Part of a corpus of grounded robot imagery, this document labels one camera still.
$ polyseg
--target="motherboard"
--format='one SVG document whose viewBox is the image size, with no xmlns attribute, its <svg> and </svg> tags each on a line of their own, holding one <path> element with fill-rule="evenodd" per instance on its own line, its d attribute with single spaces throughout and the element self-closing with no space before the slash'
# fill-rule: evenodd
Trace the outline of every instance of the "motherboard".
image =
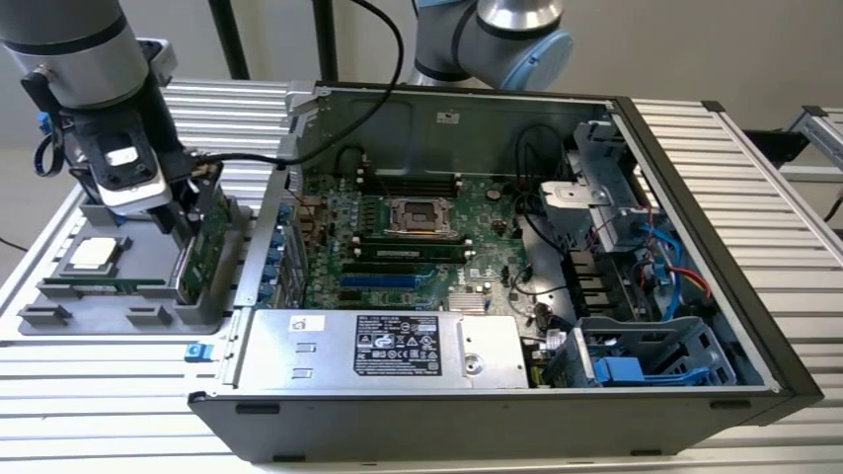
<svg viewBox="0 0 843 474">
<path fill-rule="evenodd" d="M 527 314 L 532 300 L 511 287 L 527 258 L 508 185 L 468 177 L 406 185 L 308 177 L 304 308 Z"/>
</svg>

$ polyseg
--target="power cable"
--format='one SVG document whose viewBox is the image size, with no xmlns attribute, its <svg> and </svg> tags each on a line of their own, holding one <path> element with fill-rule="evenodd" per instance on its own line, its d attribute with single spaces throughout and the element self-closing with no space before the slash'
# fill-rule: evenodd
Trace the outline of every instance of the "power cable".
<svg viewBox="0 0 843 474">
<path fill-rule="evenodd" d="M 304 155 L 299 156 L 294 160 L 282 160 L 279 158 L 270 158 L 262 155 L 255 155 L 251 153 L 220 153 L 215 155 L 207 155 L 200 158 L 196 164 L 214 163 L 219 161 L 234 161 L 234 160 L 244 160 L 244 161 L 258 161 L 262 163 L 268 163 L 270 165 L 275 165 L 279 167 L 290 166 L 290 165 L 300 165 L 308 161 L 311 161 L 319 154 L 336 145 L 352 132 L 363 125 L 367 120 L 375 115 L 375 113 L 386 104 L 390 96 L 392 95 L 392 91 L 395 90 L 395 86 L 398 85 L 398 79 L 400 77 L 400 69 L 404 63 L 404 40 L 400 35 L 400 30 L 398 26 L 390 19 L 390 17 L 378 9 L 367 0 L 351 0 L 359 6 L 366 8 L 375 16 L 380 18 L 380 20 L 386 23 L 390 30 L 392 31 L 392 35 L 395 36 L 395 43 L 398 45 L 398 60 L 395 61 L 395 71 L 392 72 L 392 78 L 390 79 L 390 83 L 386 86 L 386 90 L 383 94 L 380 94 L 380 98 L 378 102 L 371 106 L 368 111 L 358 118 L 350 125 L 343 128 L 338 133 L 334 134 L 334 137 L 322 143 L 315 149 L 307 152 Z"/>
</svg>

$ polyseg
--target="green circuit board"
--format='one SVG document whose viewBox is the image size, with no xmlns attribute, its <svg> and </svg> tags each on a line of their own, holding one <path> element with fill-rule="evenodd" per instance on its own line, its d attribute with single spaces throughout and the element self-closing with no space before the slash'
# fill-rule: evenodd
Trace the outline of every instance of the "green circuit board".
<svg viewBox="0 0 843 474">
<path fill-rule="evenodd" d="M 390 226 L 390 203 L 396 197 L 364 196 L 350 179 L 331 175 L 310 176 L 304 200 L 318 204 L 304 212 L 312 221 L 306 232 L 310 279 L 304 307 L 447 310 L 450 294 L 475 293 L 480 288 L 486 314 L 526 314 L 532 302 L 523 295 L 511 296 L 502 277 L 504 267 L 515 277 L 527 265 L 522 239 L 518 234 L 512 235 L 516 226 L 512 197 L 503 194 L 503 186 L 488 178 L 464 178 L 456 197 L 436 197 L 447 202 L 454 234 L 472 240 L 474 255 L 467 261 L 460 264 L 415 264 L 416 287 L 352 288 L 360 299 L 350 302 L 343 299 L 344 291 L 350 289 L 342 286 L 342 281 L 346 275 L 343 265 L 356 261 L 351 251 L 352 237 L 362 233 L 384 235 Z M 487 198 L 490 190 L 502 193 L 499 200 Z"/>
</svg>

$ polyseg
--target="metal frame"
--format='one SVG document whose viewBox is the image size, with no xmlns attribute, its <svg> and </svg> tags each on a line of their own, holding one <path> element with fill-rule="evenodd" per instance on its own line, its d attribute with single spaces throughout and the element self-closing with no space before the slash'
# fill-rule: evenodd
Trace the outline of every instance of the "metal frame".
<svg viewBox="0 0 843 474">
<path fill-rule="evenodd" d="M 322 92 L 330 92 L 335 88 L 342 90 L 359 90 L 362 93 L 375 94 L 383 88 L 380 85 L 348 85 L 332 84 L 319 85 Z M 408 93 L 422 93 L 424 95 L 458 96 L 480 95 L 488 98 L 516 98 L 532 100 L 534 95 L 520 93 L 506 93 L 499 91 L 464 90 L 464 89 L 438 89 L 435 91 L 411 86 L 400 87 L 395 95 Z M 691 427 L 680 429 L 682 425 L 672 424 L 671 437 L 650 435 L 644 441 L 640 436 L 646 430 L 642 427 L 622 425 L 626 433 L 638 433 L 632 439 L 616 439 L 612 446 L 603 446 L 599 452 L 624 452 L 630 449 L 630 454 L 636 452 L 675 452 L 684 444 L 694 442 L 698 436 L 710 436 L 726 427 L 742 423 L 766 424 L 779 418 L 792 414 L 799 409 L 822 399 L 822 392 L 812 378 L 792 351 L 791 345 L 776 326 L 776 322 L 767 311 L 764 303 L 739 268 L 735 259 L 728 252 L 726 244 L 719 237 L 715 228 L 706 216 L 703 209 L 690 192 L 684 179 L 672 163 L 651 127 L 647 125 L 639 112 L 640 106 L 624 97 L 595 97 L 560 94 L 536 95 L 540 101 L 587 101 L 592 103 L 600 101 L 607 104 L 607 110 L 612 114 L 627 143 L 638 157 L 651 184 L 658 188 L 663 209 L 672 218 L 683 237 L 688 252 L 692 254 L 696 263 L 707 277 L 720 306 L 723 307 L 731 326 L 735 328 L 738 340 L 743 350 L 748 354 L 754 365 L 759 369 L 767 386 L 734 386 L 734 387 L 694 387 L 692 389 L 544 389 L 544 390 L 256 390 L 239 387 L 239 380 L 232 370 L 238 370 L 242 361 L 228 364 L 227 372 L 223 372 L 222 379 L 231 380 L 231 386 L 210 382 L 203 391 L 191 393 L 191 410 L 200 416 L 210 425 L 215 433 L 230 443 L 239 455 L 254 462 L 268 461 L 274 456 L 286 460 L 300 459 L 307 451 L 308 456 L 315 456 L 315 460 L 348 459 L 350 457 L 366 457 L 368 453 L 378 458 L 392 453 L 396 459 L 406 456 L 423 455 L 418 450 L 398 448 L 390 450 L 386 447 L 392 444 L 382 439 L 380 449 L 372 449 L 372 442 L 367 442 L 371 437 L 368 433 L 378 432 L 383 425 L 370 417 L 390 420 L 403 419 L 407 414 L 420 409 L 419 404 L 436 401 L 436 415 L 431 414 L 424 422 L 419 422 L 416 436 L 404 436 L 406 445 L 416 445 L 426 435 L 431 435 L 439 429 L 443 414 L 451 420 L 451 435 L 458 438 L 483 437 L 483 433 L 494 432 L 503 426 L 502 419 L 506 419 L 507 429 L 515 432 L 530 430 L 531 421 L 524 419 L 524 414 L 540 416 L 538 407 L 546 407 L 554 401 L 559 403 L 559 409 L 588 410 L 591 419 L 588 423 L 578 418 L 568 420 L 570 430 L 566 432 L 552 432 L 544 434 L 546 441 L 556 446 L 556 452 L 567 455 L 583 455 L 595 453 L 595 447 L 588 446 L 587 433 L 592 433 L 592 424 L 611 424 L 611 416 L 602 417 L 612 410 L 623 407 L 636 413 L 650 413 L 654 418 L 662 418 L 672 409 L 686 407 L 682 411 L 687 423 Z M 722 143 L 711 141 L 707 145 L 738 147 L 744 153 L 758 150 L 743 142 L 746 138 L 740 130 L 732 130 L 726 125 L 730 124 L 728 117 L 722 115 L 720 135 L 726 137 Z M 778 176 L 767 177 L 783 199 L 791 207 L 798 205 L 798 197 L 787 195 L 787 184 L 778 181 Z M 806 216 L 803 209 L 796 210 L 799 215 Z M 244 340 L 247 345 L 250 333 L 234 333 L 230 339 Z M 239 360 L 246 356 L 246 352 L 227 354 L 227 357 Z M 367 403 L 378 402 L 382 411 L 368 408 Z M 472 403 L 470 413 L 464 411 L 466 402 Z M 498 412 L 499 404 L 506 404 L 522 417 L 502 416 Z M 722 407 L 728 407 L 727 414 L 718 412 Z M 320 417 L 319 413 L 308 414 L 308 410 L 320 413 L 331 413 L 331 428 L 328 420 Z M 362 410 L 370 413 L 370 417 L 359 417 L 354 412 Z M 308 424 L 300 423 L 290 427 L 287 422 L 308 418 Z M 336 420 L 350 420 L 347 425 L 338 424 Z M 296 436 L 290 435 L 290 429 L 296 429 Z M 316 441 L 316 434 L 326 430 L 335 431 L 331 439 L 320 438 Z M 246 433 L 262 433 L 263 443 L 255 444 L 244 437 Z M 332 442 L 336 437 L 346 439 L 347 443 L 338 445 Z M 280 444 L 274 441 L 284 441 L 284 447 L 290 452 L 274 451 L 274 446 Z M 455 439 L 440 435 L 435 442 L 436 451 L 443 452 L 447 457 L 484 457 L 491 456 L 490 446 L 479 442 L 471 446 L 460 445 L 460 450 L 454 451 Z M 542 456 L 546 455 L 547 447 L 514 442 L 510 440 L 506 445 L 492 444 L 494 455 L 498 456 Z"/>
<path fill-rule="evenodd" d="M 804 111 L 788 131 L 800 132 L 843 170 L 843 109 L 824 110 L 818 106 L 803 108 Z"/>
<path fill-rule="evenodd" d="M 279 124 L 286 120 L 286 84 L 176 80 L 164 95 L 179 136 L 188 146 L 211 152 L 248 151 L 267 156 L 275 153 Z M 699 108 L 699 103 L 664 104 L 680 109 Z M 639 110 L 651 126 L 652 120 L 658 119 L 660 122 L 682 122 L 679 129 L 694 123 L 702 128 L 712 127 L 706 110 L 694 112 L 694 116 L 671 116 L 668 109 L 666 111 L 650 116 Z M 696 196 L 703 196 L 703 192 L 762 188 L 759 181 L 744 180 L 740 186 L 724 187 L 714 178 L 704 180 L 696 169 L 699 165 L 687 164 L 690 152 L 670 153 L 675 163 L 683 161 L 678 166 L 686 166 L 683 179 Z M 735 173 L 748 166 L 732 165 L 727 169 Z M 231 163 L 226 169 L 226 191 L 254 210 L 260 209 L 268 175 L 266 165 Z M 714 177 L 714 171 L 706 176 Z M 56 211 L 34 250 L 0 289 L 0 299 L 7 305 L 11 295 L 28 291 L 28 274 L 38 268 L 46 250 L 56 245 L 55 237 L 60 240 L 72 228 L 78 197 L 79 191 L 71 194 Z M 804 229 L 802 231 L 807 232 L 800 219 L 760 220 L 752 212 L 742 214 L 736 210 L 710 208 L 707 204 L 703 207 L 744 273 L 770 269 L 786 275 L 788 269 L 780 258 L 735 254 L 746 247 L 732 247 L 728 236 L 732 232 L 764 232 L 771 238 L 779 238 L 774 236 L 780 231 Z M 770 227 L 776 223 L 783 230 Z M 758 267 L 767 260 L 776 266 Z M 799 293 L 796 300 L 804 301 Z M 8 311 L 4 313 L 0 336 L 8 341 L 15 339 L 18 323 L 9 324 L 15 318 L 9 318 Z M 843 319 L 834 316 L 775 313 L 795 352 L 823 388 L 826 400 L 768 427 L 742 427 L 718 434 L 675 457 L 443 460 L 379 462 L 376 465 L 342 463 L 308 464 L 307 468 L 362 473 L 438 470 L 448 473 L 623 471 L 643 474 L 664 469 L 678 474 L 760 474 L 771 470 L 780 474 L 838 472 L 843 470 L 843 375 L 839 373 L 843 367 Z M 248 319 L 242 318 L 238 311 L 232 324 L 246 324 Z M 198 389 L 196 382 L 207 380 L 195 377 L 216 373 L 222 363 L 183 363 L 184 344 L 195 338 L 100 337 L 72 346 L 66 340 L 18 339 L 0 347 L 0 459 L 11 461 L 1 464 L 4 470 L 296 470 L 295 464 L 254 468 L 231 454 L 228 447 L 191 415 L 180 394 Z"/>
</svg>

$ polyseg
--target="red cable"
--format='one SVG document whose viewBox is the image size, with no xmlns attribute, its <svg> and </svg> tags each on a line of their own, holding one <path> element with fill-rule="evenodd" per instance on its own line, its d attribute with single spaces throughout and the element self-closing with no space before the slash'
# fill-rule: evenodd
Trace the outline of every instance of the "red cable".
<svg viewBox="0 0 843 474">
<path fill-rule="evenodd" d="M 711 299 L 711 286 L 708 286 L 708 282 L 704 280 L 704 278 L 698 272 L 688 269 L 680 269 L 678 267 L 670 267 L 668 270 L 680 275 L 684 275 L 688 278 L 692 278 L 694 281 L 702 284 L 702 287 L 706 288 L 706 298 Z"/>
</svg>

